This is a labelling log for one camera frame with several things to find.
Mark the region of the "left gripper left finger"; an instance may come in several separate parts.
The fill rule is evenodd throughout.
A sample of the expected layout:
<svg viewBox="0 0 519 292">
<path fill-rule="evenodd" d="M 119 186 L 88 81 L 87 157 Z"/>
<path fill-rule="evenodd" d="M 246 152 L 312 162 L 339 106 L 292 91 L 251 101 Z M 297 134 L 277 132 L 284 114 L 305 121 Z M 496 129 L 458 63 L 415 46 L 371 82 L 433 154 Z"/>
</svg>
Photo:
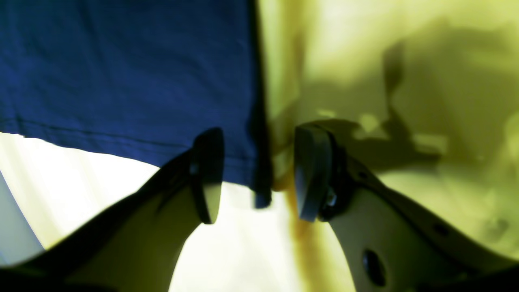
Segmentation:
<svg viewBox="0 0 519 292">
<path fill-rule="evenodd" d="M 200 133 L 137 192 L 38 255 L 1 268 L 2 292 L 167 292 L 180 252 L 219 213 L 223 130 Z"/>
</svg>

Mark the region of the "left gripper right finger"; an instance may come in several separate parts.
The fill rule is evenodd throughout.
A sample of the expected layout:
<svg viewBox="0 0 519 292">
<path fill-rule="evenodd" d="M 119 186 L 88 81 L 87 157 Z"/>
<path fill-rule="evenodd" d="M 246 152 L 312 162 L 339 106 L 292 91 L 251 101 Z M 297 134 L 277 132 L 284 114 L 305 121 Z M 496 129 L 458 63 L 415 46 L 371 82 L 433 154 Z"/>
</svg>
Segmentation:
<svg viewBox="0 0 519 292">
<path fill-rule="evenodd" d="M 333 128 L 305 123 L 294 138 L 298 215 L 330 224 L 356 291 L 517 292 L 517 260 L 386 187 Z"/>
</svg>

